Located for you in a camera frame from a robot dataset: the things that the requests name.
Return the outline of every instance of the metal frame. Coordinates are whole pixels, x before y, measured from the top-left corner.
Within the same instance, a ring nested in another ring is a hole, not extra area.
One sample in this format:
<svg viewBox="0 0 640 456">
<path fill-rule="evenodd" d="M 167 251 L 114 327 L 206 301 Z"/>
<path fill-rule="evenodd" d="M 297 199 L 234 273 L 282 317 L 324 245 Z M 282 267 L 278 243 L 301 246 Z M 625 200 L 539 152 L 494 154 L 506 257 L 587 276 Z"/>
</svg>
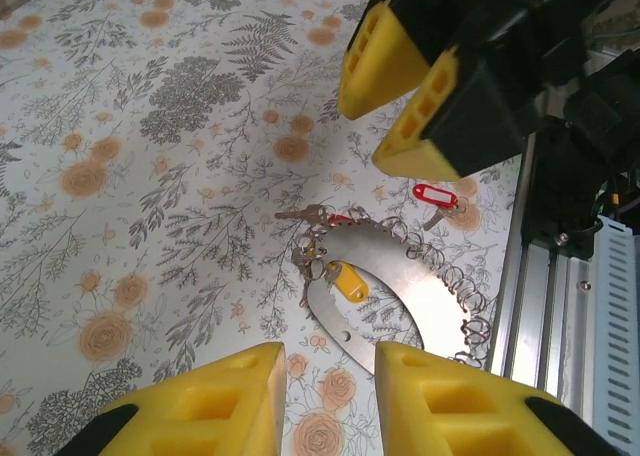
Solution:
<svg viewBox="0 0 640 456">
<path fill-rule="evenodd" d="M 592 56 L 588 72 L 616 55 Z M 547 93 L 542 108 L 561 116 L 570 91 Z M 524 245 L 534 147 L 532 135 L 520 169 L 487 369 L 557 396 L 622 454 L 640 456 L 633 236 L 603 218 L 590 261 Z"/>
</svg>

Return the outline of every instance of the red key tag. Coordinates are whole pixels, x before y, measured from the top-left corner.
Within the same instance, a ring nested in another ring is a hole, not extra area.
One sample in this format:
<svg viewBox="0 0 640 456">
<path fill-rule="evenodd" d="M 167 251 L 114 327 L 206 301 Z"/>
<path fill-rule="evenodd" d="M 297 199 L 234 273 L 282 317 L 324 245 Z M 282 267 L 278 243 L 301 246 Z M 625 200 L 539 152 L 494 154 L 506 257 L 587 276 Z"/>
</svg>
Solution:
<svg viewBox="0 0 640 456">
<path fill-rule="evenodd" d="M 458 204 L 458 197 L 454 193 L 428 184 L 416 184 L 413 195 L 420 201 L 435 204 L 439 208 L 453 209 Z"/>
<path fill-rule="evenodd" d="M 341 222 L 341 221 L 348 221 L 348 222 L 353 222 L 353 219 L 349 218 L 348 216 L 343 216 L 341 214 L 332 214 L 331 216 L 329 216 L 327 218 L 327 221 L 329 223 L 329 225 L 331 226 L 335 226 L 336 223 Z"/>
</svg>

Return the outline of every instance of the floral tablecloth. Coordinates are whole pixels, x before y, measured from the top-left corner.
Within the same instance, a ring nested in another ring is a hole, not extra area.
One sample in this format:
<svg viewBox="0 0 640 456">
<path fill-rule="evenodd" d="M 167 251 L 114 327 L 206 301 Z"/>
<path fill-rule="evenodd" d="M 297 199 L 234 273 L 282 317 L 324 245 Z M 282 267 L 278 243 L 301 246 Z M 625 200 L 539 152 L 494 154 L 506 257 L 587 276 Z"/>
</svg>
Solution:
<svg viewBox="0 0 640 456">
<path fill-rule="evenodd" d="M 336 109 L 366 0 L 33 0 L 0 22 L 0 455 L 47 455 L 135 388 L 282 340 L 285 454 L 381 454 L 373 382 L 299 306 L 326 201 L 426 220 L 370 163 L 405 100 Z M 427 239 L 492 297 L 518 160 Z M 373 339 L 411 341 L 372 288 Z"/>
</svg>

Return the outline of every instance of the orange flower print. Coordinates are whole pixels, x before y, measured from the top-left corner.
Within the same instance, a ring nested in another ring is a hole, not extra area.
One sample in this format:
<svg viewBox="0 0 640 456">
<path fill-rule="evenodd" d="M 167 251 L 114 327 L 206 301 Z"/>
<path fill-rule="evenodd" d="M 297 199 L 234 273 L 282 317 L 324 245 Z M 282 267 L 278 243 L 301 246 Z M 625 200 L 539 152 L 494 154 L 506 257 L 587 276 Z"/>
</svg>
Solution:
<svg viewBox="0 0 640 456">
<path fill-rule="evenodd" d="M 244 304 L 242 304 L 242 300 L 239 299 L 235 303 L 231 303 L 231 319 L 239 318 L 244 314 Z"/>
<path fill-rule="evenodd" d="M 379 203 L 387 199 L 387 192 L 385 191 L 384 186 L 376 186 L 371 192 Z"/>
<path fill-rule="evenodd" d="M 297 134 L 308 133 L 313 129 L 313 119 L 304 114 L 299 114 L 291 120 L 291 129 Z"/>
<path fill-rule="evenodd" d="M 292 379 L 300 379 L 307 371 L 307 359 L 297 353 L 292 354 L 287 359 L 287 373 Z"/>
<path fill-rule="evenodd" d="M 156 174 L 157 176 L 160 176 L 161 174 L 166 173 L 168 169 L 169 169 L 169 160 L 164 156 L 158 156 L 156 158 L 155 163 L 153 164 L 152 175 Z"/>
<path fill-rule="evenodd" d="M 106 163 L 107 161 L 115 158 L 120 152 L 120 141 L 118 138 L 109 136 L 107 138 L 97 141 L 91 147 L 91 159 L 100 163 Z"/>
<path fill-rule="evenodd" d="M 0 395 L 0 414 L 6 414 L 13 409 L 13 405 L 16 402 L 16 397 L 11 394 Z"/>
<path fill-rule="evenodd" d="M 212 137 L 222 136 L 224 134 L 224 127 L 222 123 L 215 123 L 209 127 L 209 133 L 211 133 Z"/>
<path fill-rule="evenodd" d="M 202 197 L 202 204 L 207 200 L 211 200 L 216 195 L 215 191 L 211 188 L 199 189 L 198 194 Z"/>
<path fill-rule="evenodd" d="M 458 196 L 470 198 L 478 192 L 478 183 L 470 177 L 462 178 L 453 183 L 453 189 Z"/>
<path fill-rule="evenodd" d="M 107 170 L 96 161 L 76 163 L 62 173 L 62 189 L 76 198 L 92 196 L 107 182 Z"/>
<path fill-rule="evenodd" d="M 262 231 L 267 230 L 267 226 L 271 224 L 271 216 L 268 214 L 263 214 L 260 216 L 260 226 L 262 226 Z"/>
<path fill-rule="evenodd" d="M 169 15 L 164 11 L 146 11 L 140 16 L 140 24 L 145 28 L 158 29 L 167 24 Z"/>
<path fill-rule="evenodd" d="M 18 21 L 18 26 L 25 31 L 35 29 L 42 24 L 42 18 L 40 16 L 31 15 L 25 16 Z"/>
<path fill-rule="evenodd" d="M 104 231 L 102 232 L 102 243 L 106 246 L 108 241 L 111 241 L 116 237 L 116 230 L 109 227 L 109 224 L 104 225 Z"/>
<path fill-rule="evenodd" d="M 200 150 L 204 148 L 204 141 L 202 141 L 201 139 L 194 139 L 187 146 L 191 148 L 189 150 L 190 153 L 192 151 L 195 151 L 196 153 L 198 153 L 198 156 L 200 156 Z"/>
<path fill-rule="evenodd" d="M 40 204 L 32 205 L 31 207 L 33 209 L 30 212 L 36 213 L 36 214 L 46 213 L 53 207 L 54 202 L 55 202 L 55 199 L 53 198 L 53 196 L 49 196 L 47 193 L 44 193 Z"/>
<path fill-rule="evenodd" d="M 285 136 L 273 145 L 273 153 L 287 163 L 299 163 L 309 156 L 309 142 L 300 136 Z"/>
<path fill-rule="evenodd" d="M 0 456 L 18 456 L 11 446 L 0 444 Z"/>
<path fill-rule="evenodd" d="M 340 456 L 344 447 L 342 425 L 327 413 L 309 413 L 293 433 L 296 456 Z"/>
<path fill-rule="evenodd" d="M 89 361 L 112 361 L 125 350 L 131 337 L 131 324 L 121 314 L 99 313 L 82 328 L 80 352 Z"/>
<path fill-rule="evenodd" d="M 351 191 L 355 191 L 353 182 L 351 181 L 351 178 L 349 178 L 348 176 L 345 176 L 342 173 L 334 173 L 334 174 L 330 174 L 329 176 L 331 177 L 331 183 L 333 184 L 334 191 L 338 191 L 342 187 L 346 187 Z"/>
<path fill-rule="evenodd" d="M 131 309 L 147 297 L 147 280 L 139 274 L 132 274 L 118 282 L 114 299 L 125 309 Z"/>
<path fill-rule="evenodd" d="M 82 289 L 82 296 L 86 293 L 95 294 L 95 291 L 100 286 L 100 280 L 102 276 L 97 271 L 87 271 L 86 273 L 82 273 L 80 278 L 80 289 Z"/>
<path fill-rule="evenodd" d="M 16 49 L 24 44 L 27 40 L 27 33 L 10 29 L 8 31 L 0 31 L 0 49 Z"/>
<path fill-rule="evenodd" d="M 336 39 L 336 34 L 327 28 L 314 28 L 307 33 L 307 39 L 316 46 L 329 46 Z"/>
<path fill-rule="evenodd" d="M 309 344 L 311 345 L 314 353 L 318 351 L 323 351 L 325 353 L 329 353 L 329 348 L 327 348 L 327 339 L 322 336 L 313 335 L 309 340 Z"/>
<path fill-rule="evenodd" d="M 327 411 L 344 408 L 356 394 L 356 380 L 344 369 L 331 371 L 320 384 L 322 406 Z"/>
<path fill-rule="evenodd" d="M 47 58 L 37 58 L 33 60 L 33 68 L 34 69 L 46 69 L 47 71 L 51 71 L 53 64 Z"/>
<path fill-rule="evenodd" d="M 108 111 L 100 111 L 96 114 L 95 118 L 98 120 L 100 126 L 102 126 L 103 124 L 113 121 L 113 114 Z"/>
<path fill-rule="evenodd" d="M 326 16 L 322 20 L 322 25 L 330 29 L 338 29 L 342 25 L 342 18 L 340 16 Z"/>
<path fill-rule="evenodd" d="M 174 0 L 153 0 L 153 7 L 161 11 L 169 11 L 174 4 Z"/>
<path fill-rule="evenodd" d="M 461 231 L 475 231 L 480 227 L 482 216 L 478 207 L 469 202 L 467 198 L 459 198 L 458 206 L 464 209 L 464 212 L 455 216 L 447 217 L 447 222 L 454 228 Z"/>
<path fill-rule="evenodd" d="M 267 109 L 262 113 L 262 119 L 268 124 L 275 124 L 280 119 L 280 114 L 275 109 Z"/>
<path fill-rule="evenodd" d="M 62 146 L 65 151 L 77 151 L 77 149 L 82 145 L 82 140 L 83 138 L 81 134 L 71 133 L 64 138 Z"/>
</svg>

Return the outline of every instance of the key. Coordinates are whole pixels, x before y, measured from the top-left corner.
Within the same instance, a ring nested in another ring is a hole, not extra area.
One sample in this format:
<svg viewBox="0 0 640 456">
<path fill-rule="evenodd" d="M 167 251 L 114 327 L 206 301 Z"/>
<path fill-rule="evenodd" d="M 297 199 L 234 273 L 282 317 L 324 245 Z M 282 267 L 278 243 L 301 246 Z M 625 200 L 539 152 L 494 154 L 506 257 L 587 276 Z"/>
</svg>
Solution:
<svg viewBox="0 0 640 456">
<path fill-rule="evenodd" d="M 464 208 L 460 208 L 458 206 L 452 209 L 438 208 L 432 218 L 422 225 L 422 229 L 425 231 L 429 231 L 443 218 L 455 216 L 456 214 L 460 213 L 464 213 Z"/>
<path fill-rule="evenodd" d="M 310 204 L 301 211 L 288 211 L 274 214 L 276 219 L 300 219 L 309 224 L 320 224 L 324 221 L 325 208 L 321 204 Z"/>
</svg>

